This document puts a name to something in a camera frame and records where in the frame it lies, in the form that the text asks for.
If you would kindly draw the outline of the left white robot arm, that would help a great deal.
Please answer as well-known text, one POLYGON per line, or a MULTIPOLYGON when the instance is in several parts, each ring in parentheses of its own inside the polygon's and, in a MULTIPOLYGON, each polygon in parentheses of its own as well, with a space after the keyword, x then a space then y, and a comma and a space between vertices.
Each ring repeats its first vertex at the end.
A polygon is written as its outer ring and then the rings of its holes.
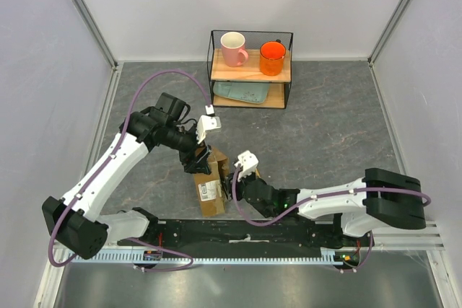
POLYGON ((103 206, 123 178, 156 146, 179 153, 185 172, 210 174, 208 132, 221 127, 211 106, 186 129, 190 106, 168 93, 156 105, 128 116, 97 164, 62 198, 48 197, 42 212, 52 242, 60 242, 75 255, 93 258, 110 242, 134 237, 142 245, 158 238, 156 218, 141 208, 103 216, 103 206))

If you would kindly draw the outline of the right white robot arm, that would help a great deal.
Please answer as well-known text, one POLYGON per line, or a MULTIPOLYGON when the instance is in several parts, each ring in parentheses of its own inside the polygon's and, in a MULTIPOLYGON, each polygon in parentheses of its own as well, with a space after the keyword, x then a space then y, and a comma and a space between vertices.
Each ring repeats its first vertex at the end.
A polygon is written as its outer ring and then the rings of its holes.
POLYGON ((240 170, 235 170, 227 176, 225 187, 235 203, 244 200, 265 218, 253 221, 246 216, 255 226, 296 217, 338 216, 340 222, 331 227, 330 234, 341 246, 384 226, 424 229, 424 209, 431 202, 418 179, 379 168, 365 170, 363 177, 352 182, 323 189, 276 189, 256 173, 241 177, 240 170))

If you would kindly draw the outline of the brown cardboard express box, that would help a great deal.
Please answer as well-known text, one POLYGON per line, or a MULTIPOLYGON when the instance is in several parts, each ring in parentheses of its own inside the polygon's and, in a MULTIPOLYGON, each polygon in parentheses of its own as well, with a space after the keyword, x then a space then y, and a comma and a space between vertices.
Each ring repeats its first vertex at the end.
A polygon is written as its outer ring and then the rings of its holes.
POLYGON ((218 216, 225 212, 227 195, 224 183, 230 173, 228 157, 214 146, 208 157, 208 164, 211 169, 209 175, 202 173, 193 175, 203 217, 218 216))

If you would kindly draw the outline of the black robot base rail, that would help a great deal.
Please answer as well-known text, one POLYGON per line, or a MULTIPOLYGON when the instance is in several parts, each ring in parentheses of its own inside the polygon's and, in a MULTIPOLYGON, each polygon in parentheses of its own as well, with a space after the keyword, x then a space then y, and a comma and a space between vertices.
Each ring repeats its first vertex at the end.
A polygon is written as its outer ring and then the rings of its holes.
POLYGON ((302 218, 265 227, 232 219, 164 219, 148 226, 140 240, 193 258, 317 258, 322 247, 366 248, 370 243, 366 234, 350 237, 338 224, 302 218))

